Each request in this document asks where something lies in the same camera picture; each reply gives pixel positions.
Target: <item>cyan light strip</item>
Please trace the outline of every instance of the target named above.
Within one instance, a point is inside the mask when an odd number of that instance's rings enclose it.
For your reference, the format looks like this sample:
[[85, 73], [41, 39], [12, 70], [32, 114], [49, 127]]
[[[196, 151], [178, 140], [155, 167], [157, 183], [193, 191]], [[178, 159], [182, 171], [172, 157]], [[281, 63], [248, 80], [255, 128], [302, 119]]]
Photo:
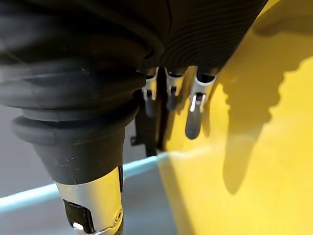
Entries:
[[[124, 179], [147, 172], [157, 166], [157, 156], [123, 165]], [[19, 192], [0, 198], [0, 213], [11, 212], [49, 201], [59, 196], [55, 184]]]

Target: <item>robotic arm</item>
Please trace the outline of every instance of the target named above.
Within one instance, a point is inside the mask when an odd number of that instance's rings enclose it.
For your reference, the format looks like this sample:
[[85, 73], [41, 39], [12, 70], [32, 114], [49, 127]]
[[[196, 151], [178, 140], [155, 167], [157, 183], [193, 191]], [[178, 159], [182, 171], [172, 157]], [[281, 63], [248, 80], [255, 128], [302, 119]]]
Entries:
[[33, 144], [79, 234], [122, 234], [125, 126], [138, 109], [133, 91], [149, 88], [137, 69], [171, 68], [168, 96], [176, 100], [185, 68], [205, 67], [214, 78], [265, 3], [0, 2], [0, 103], [22, 109], [12, 129]]

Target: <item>yellow surface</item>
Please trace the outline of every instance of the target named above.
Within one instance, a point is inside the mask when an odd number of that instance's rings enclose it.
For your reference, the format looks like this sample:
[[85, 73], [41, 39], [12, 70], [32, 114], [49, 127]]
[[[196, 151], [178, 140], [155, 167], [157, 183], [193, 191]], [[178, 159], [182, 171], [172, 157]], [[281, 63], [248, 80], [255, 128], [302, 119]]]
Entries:
[[270, 0], [193, 141], [188, 106], [159, 165], [180, 234], [313, 235], [313, 0]]

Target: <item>silver metal joint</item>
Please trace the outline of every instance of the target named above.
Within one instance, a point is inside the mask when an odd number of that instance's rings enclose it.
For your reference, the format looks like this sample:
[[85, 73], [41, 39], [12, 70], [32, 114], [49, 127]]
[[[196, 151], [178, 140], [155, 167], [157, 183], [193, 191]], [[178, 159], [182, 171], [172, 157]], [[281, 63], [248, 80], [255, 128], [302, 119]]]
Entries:
[[212, 92], [213, 85], [219, 76], [219, 74], [214, 75], [214, 79], [210, 82], [200, 82], [197, 78], [197, 70], [198, 69], [195, 69], [194, 83], [190, 93], [191, 106], [193, 102], [196, 103], [195, 95], [199, 93], [203, 94], [201, 101], [201, 103], [203, 103], [202, 105], [205, 104]]
[[176, 88], [175, 96], [179, 96], [181, 91], [182, 83], [184, 80], [184, 74], [180, 77], [175, 77], [170, 74], [170, 72], [165, 68], [166, 82], [167, 82], [167, 94], [172, 94], [172, 88]]
[[148, 92], [151, 92], [151, 99], [156, 100], [157, 99], [157, 73], [158, 73], [158, 67], [156, 68], [155, 75], [152, 78], [148, 78], [146, 80], [146, 85], [141, 88], [143, 93], [143, 98], [145, 100], [149, 99]]
[[[92, 235], [114, 235], [122, 224], [123, 209], [118, 167], [97, 180], [80, 185], [56, 183], [60, 196], [91, 213]], [[79, 235], [88, 235], [82, 224], [73, 223]]]

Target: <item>gray floor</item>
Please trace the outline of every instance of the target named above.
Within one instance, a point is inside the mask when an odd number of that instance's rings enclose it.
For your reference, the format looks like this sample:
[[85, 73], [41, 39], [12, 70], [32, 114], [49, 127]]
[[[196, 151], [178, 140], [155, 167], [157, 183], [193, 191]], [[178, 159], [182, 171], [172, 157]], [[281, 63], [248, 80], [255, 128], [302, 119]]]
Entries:
[[[10, 121], [20, 111], [0, 106], [0, 197], [51, 184], [39, 158], [30, 144], [17, 139], [10, 131]], [[127, 128], [124, 160], [144, 157], [144, 147], [130, 147], [134, 124]], [[134, 176], [124, 184], [123, 205], [126, 235], [176, 235], [173, 215], [155, 166], [149, 172]], [[0, 234], [3, 235], [75, 235], [67, 223], [61, 199], [28, 209], [0, 212]]]

